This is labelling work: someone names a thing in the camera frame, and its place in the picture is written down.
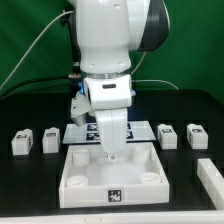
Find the cylindrical holder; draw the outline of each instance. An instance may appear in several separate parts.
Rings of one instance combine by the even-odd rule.
[[[87,148],[78,148],[73,151],[73,164],[75,166],[87,166],[90,163],[90,152]]]
[[[136,145],[132,149],[132,160],[135,163],[146,163],[149,161],[150,150],[143,145]]]
[[[66,181],[67,187],[85,187],[88,186],[88,179],[85,176],[72,176]]]
[[[161,177],[157,173],[144,173],[140,176],[140,182],[142,184],[158,184],[161,182]]]

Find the cable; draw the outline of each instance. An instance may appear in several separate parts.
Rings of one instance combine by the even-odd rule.
[[[23,93],[27,93],[27,92],[33,92],[33,91],[41,91],[41,90],[45,90],[45,89],[53,89],[53,88],[59,88],[59,87],[65,87],[65,86],[69,86],[68,84],[61,84],[61,85],[55,85],[55,86],[48,86],[48,87],[43,87],[43,88],[36,88],[36,89],[30,89],[30,90],[25,90],[25,91],[21,91],[21,92],[17,92],[17,93],[12,93],[9,94],[7,96],[4,97],[0,97],[0,101],[5,100],[6,98],[13,96],[13,95],[17,95],[17,94],[23,94]]]
[[[58,19],[60,19],[61,17],[71,14],[73,11],[68,11],[68,12],[64,12],[61,15],[57,16],[55,19],[53,19],[46,27],[45,29],[40,33],[40,35],[36,38],[36,40],[31,44],[31,46],[29,47],[29,49],[26,51],[26,53],[23,55],[23,57],[20,59],[20,61],[18,62],[18,64],[15,66],[15,68],[12,70],[12,72],[9,74],[9,76],[6,78],[6,80],[2,83],[2,85],[0,86],[0,92],[2,90],[2,88],[8,83],[8,81],[12,78],[12,76],[14,75],[14,73],[17,71],[17,69],[19,68],[19,66],[21,65],[21,63],[24,61],[24,59],[26,58],[26,56],[30,53],[30,51],[32,50],[32,48],[35,46],[35,44],[38,42],[38,40],[43,36],[43,34],[48,30],[48,28]]]
[[[22,86],[29,85],[29,84],[32,84],[32,83],[54,81],[54,80],[67,79],[67,78],[68,78],[68,76],[54,76],[54,77],[44,77],[44,78],[30,79],[30,80],[18,83],[16,85],[10,87],[1,96],[2,97],[7,96],[10,92],[14,91],[15,89],[18,89]]]
[[[168,85],[171,85],[173,86],[176,90],[179,90],[179,88],[174,85],[173,83],[171,82],[167,82],[167,81],[164,81],[164,80],[132,80],[132,82],[161,82],[161,83],[165,83],[165,84],[168,84]]]
[[[142,57],[141,57],[139,63],[137,64],[137,66],[135,67],[135,69],[131,72],[131,75],[133,75],[133,74],[138,70],[138,68],[139,68],[140,65],[142,64],[142,62],[143,62],[143,60],[144,60],[146,54],[147,54],[147,52],[144,52],[144,53],[143,53],[143,55],[142,55]]]

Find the white 3d-printed block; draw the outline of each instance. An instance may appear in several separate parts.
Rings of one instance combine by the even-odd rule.
[[[57,128],[46,129],[42,139],[44,153],[57,153],[60,146],[60,131]]]
[[[18,131],[12,140],[13,155],[28,155],[33,145],[33,132],[30,129]]]
[[[187,139],[192,149],[208,148],[208,135],[201,125],[189,124],[187,126]]]
[[[108,161],[101,145],[69,146],[61,208],[169,202],[169,183],[152,143],[128,143]]]
[[[177,149],[177,134],[171,125],[160,124],[157,138],[162,149]]]
[[[212,161],[199,159],[197,174],[216,209],[224,210],[224,179]]]

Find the green screen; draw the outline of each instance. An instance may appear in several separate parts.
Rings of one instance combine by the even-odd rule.
[[[165,80],[180,89],[204,90],[224,104],[224,0],[165,0],[165,3],[170,15],[170,35],[157,51],[147,54],[133,79]],[[67,5],[65,0],[0,2],[0,83],[45,26]],[[132,68],[141,55],[131,53]],[[56,22],[4,90],[28,79],[67,75],[71,70],[68,29]],[[136,88],[172,89],[162,83],[150,82],[139,83]]]

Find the black table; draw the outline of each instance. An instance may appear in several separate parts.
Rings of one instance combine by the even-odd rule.
[[[198,90],[143,91],[129,108],[129,121],[148,120],[156,133],[161,123],[178,135],[178,149],[163,151],[154,142],[170,183],[170,202],[99,208],[60,209],[58,188],[67,146],[57,154],[43,154],[44,130],[57,127],[61,135],[69,116],[70,95],[15,95],[0,102],[0,217],[114,212],[213,210],[213,203],[197,177],[197,159],[210,158],[224,172],[224,107]],[[208,150],[192,150],[187,125],[201,124],[209,135]],[[28,156],[13,156],[11,140],[18,130],[32,129],[34,145]]]

